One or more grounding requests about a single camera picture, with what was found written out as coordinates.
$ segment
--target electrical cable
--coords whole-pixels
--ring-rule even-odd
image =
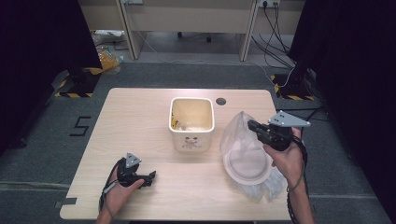
[[[279,4],[278,3],[275,3],[275,14],[276,14],[275,18],[276,18],[277,34],[279,35],[280,44],[282,45],[282,47],[285,50],[285,52],[288,53],[289,51],[286,50],[286,49],[290,49],[290,48],[283,43],[282,35],[280,34],[280,31],[279,31],[279,22],[278,22],[278,19],[279,19]]]
[[[276,26],[277,26],[277,24],[278,24],[278,22],[277,22],[277,15],[276,15],[276,24],[275,24],[275,26],[273,26],[273,24],[271,23],[270,18],[269,18],[268,15],[267,15],[267,11],[266,11],[265,9],[266,9],[266,7],[264,7],[264,15],[265,15],[265,17],[267,18],[267,20],[268,20],[268,22],[269,22],[269,24],[270,24],[270,26],[271,26],[271,29],[272,29],[272,31],[273,31],[271,35],[275,34],[276,39],[282,44],[282,47],[283,47],[283,49],[285,50],[285,52],[287,52],[285,46],[283,45],[282,39],[281,39],[281,38],[278,36],[278,34],[276,33]]]
[[[309,199],[309,193],[308,193],[308,184],[306,183],[306,176],[305,176],[305,169],[306,169],[306,165],[308,164],[308,153],[306,151],[305,145],[303,143],[303,136],[301,135],[301,138],[296,137],[295,135],[293,136],[292,142],[294,142],[298,148],[301,150],[301,153],[303,154],[303,170],[302,170],[302,174],[300,176],[300,179],[297,183],[297,185],[294,187],[296,188],[298,186],[298,184],[301,182],[301,179],[304,179],[304,183],[305,183],[305,193],[306,195],[308,195],[308,199]],[[298,220],[297,217],[294,214],[293,208],[291,207],[291,200],[290,200],[290,192],[294,190],[294,188],[289,189],[289,187],[287,188],[287,192],[288,192],[288,197],[287,197],[287,204],[288,204],[288,211],[289,211],[289,215],[290,215],[290,219],[291,222],[294,224],[298,224]]]
[[[99,212],[102,210],[103,205],[106,203],[106,194],[107,194],[107,191],[108,191],[107,188],[108,188],[110,185],[112,185],[113,183],[116,183],[117,181],[119,181],[118,179],[116,179],[116,180],[113,180],[113,181],[110,182],[110,179],[111,179],[111,176],[113,176],[113,173],[114,173],[114,171],[116,170],[116,168],[117,168],[117,167],[119,166],[119,164],[121,163],[121,161],[122,161],[122,159],[119,160],[119,161],[117,161],[117,163],[116,163],[116,164],[113,166],[113,168],[111,169],[110,175],[108,175],[108,178],[107,178],[105,187],[103,188],[102,194],[101,194],[101,196],[100,196],[100,198],[99,198]]]
[[[277,109],[276,111],[280,111],[280,110],[282,110],[282,111],[304,111],[304,110],[316,110],[316,109],[318,109],[318,108],[320,108],[320,107],[315,107],[315,108],[300,108],[300,109],[295,109],[295,108],[290,108],[290,109]]]
[[[157,50],[155,50],[155,49],[150,45],[150,43],[146,40],[146,38],[143,37],[143,36],[140,34],[140,32],[137,32],[137,33],[142,37],[143,41],[147,44],[147,46],[148,46],[153,52],[158,53]],[[267,74],[267,71],[265,70],[265,68],[263,68],[261,65],[259,65],[259,64],[257,64],[257,63],[251,63],[251,62],[243,62],[243,63],[240,63],[240,62],[232,62],[232,61],[207,61],[207,60],[194,60],[194,61],[173,60],[173,61],[166,61],[166,60],[163,60],[163,59],[158,58],[158,54],[157,54],[156,56],[157,56],[157,59],[158,59],[160,62],[163,62],[163,63],[209,63],[209,64],[213,64],[213,63],[214,63],[214,64],[238,64],[238,65],[247,65],[247,63],[254,64],[254,65],[260,67],[260,69],[264,72],[265,77],[275,86],[275,83],[272,81],[272,79],[271,79],[270,77],[268,77],[268,74]],[[287,78],[286,83],[285,83],[284,85],[282,85],[282,86],[279,86],[279,87],[284,87],[284,86],[286,86],[286,84],[288,83],[289,77],[290,77],[290,73],[288,74],[288,78]]]
[[[290,115],[293,115],[294,117],[300,118],[300,119],[308,120],[308,117],[304,117],[304,116],[300,116],[300,115],[295,115],[295,114],[291,114],[291,113],[289,113],[289,114],[290,114]],[[310,120],[331,122],[331,120],[329,120],[329,119],[312,119],[312,118],[310,118]]]
[[[278,24],[278,7],[277,7],[277,4],[275,4],[275,6],[276,6],[276,23],[275,23],[275,26],[273,26],[273,24],[271,23],[271,20],[269,19],[268,15],[267,15],[267,12],[266,12],[266,5],[264,5],[264,15],[265,15],[266,19],[268,20],[268,22],[269,22],[269,24],[270,24],[270,26],[271,26],[271,29],[272,29],[272,33],[271,33],[271,35],[270,35],[270,38],[269,38],[268,42],[264,41],[264,42],[266,43],[265,50],[264,50],[264,60],[265,60],[265,62],[266,62],[270,67],[273,67],[273,66],[267,62],[267,58],[266,58],[266,54],[265,54],[265,53],[268,53],[268,51],[269,51],[269,50],[268,50],[268,47],[270,46],[271,39],[272,39],[272,37],[273,37],[274,35],[276,36],[277,40],[279,41],[279,43],[282,45],[282,48],[283,48],[283,50],[280,50],[280,49],[278,49],[278,50],[280,50],[280,51],[282,51],[282,52],[284,52],[284,53],[287,53],[287,52],[288,52],[288,51],[286,50],[285,44],[284,44],[283,41],[282,41],[282,38],[280,37],[279,24]]]
[[[286,62],[285,62],[284,60],[282,60],[279,56],[275,55],[275,54],[274,54],[273,52],[271,52],[269,49],[263,47],[259,42],[256,41],[256,39],[255,39],[253,36],[252,36],[251,38],[252,38],[252,40],[254,41],[254,43],[256,43],[257,47],[259,47],[259,49],[262,50],[264,53],[269,54],[274,60],[278,61],[279,63],[282,63],[282,64],[285,65],[286,67],[292,68],[291,65],[289,65],[288,63],[286,63]],[[273,68],[283,68],[283,67],[278,67],[278,66],[272,66],[271,64],[269,64],[269,63],[266,61],[265,54],[264,54],[264,60],[265,60],[265,62],[268,64],[268,66],[270,66],[270,67],[273,67]]]
[[[282,53],[286,53],[285,50],[279,49],[279,48],[277,48],[277,47],[271,45],[270,43],[267,43],[267,41],[264,40],[264,38],[262,37],[261,34],[259,34],[259,37],[260,37],[260,39],[261,39],[265,44],[268,44],[269,47],[271,47],[271,48],[273,48],[273,49],[277,49],[277,50],[279,50],[279,51],[282,52]]]
[[[316,110],[314,110],[307,118],[306,121],[309,121],[316,113],[318,113],[319,111],[325,110],[324,106],[318,107]],[[301,132],[301,137],[303,137],[303,131],[304,131],[304,127],[301,128],[300,132]]]

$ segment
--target black curtain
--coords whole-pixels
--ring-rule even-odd
[[[290,57],[317,73],[352,156],[396,223],[395,9],[391,0],[306,0]]]
[[[0,2],[0,154],[63,70],[101,67],[77,0]]]

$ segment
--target forearm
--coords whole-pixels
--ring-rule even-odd
[[[99,213],[98,218],[96,219],[96,224],[110,224],[112,220],[113,217],[104,207],[102,208],[102,211]]]
[[[290,192],[290,204],[299,223],[315,223],[304,180]]]

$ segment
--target power outlet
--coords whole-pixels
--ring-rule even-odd
[[[264,2],[267,2],[267,8],[275,8],[280,6],[280,0],[260,0],[259,7],[264,7]]]

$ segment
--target wooden table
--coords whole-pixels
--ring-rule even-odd
[[[213,101],[216,128],[205,153],[174,149],[168,129],[171,100],[178,96]],[[216,104],[224,98],[226,105]],[[290,219],[286,190],[268,203],[250,201],[233,188],[219,141],[240,111],[265,122],[275,113],[268,91],[191,89],[113,89],[109,92],[62,207],[65,219],[96,219],[98,200],[117,160],[131,152],[142,159],[137,171],[156,170],[151,187],[137,190],[119,213],[127,220],[285,220]]]

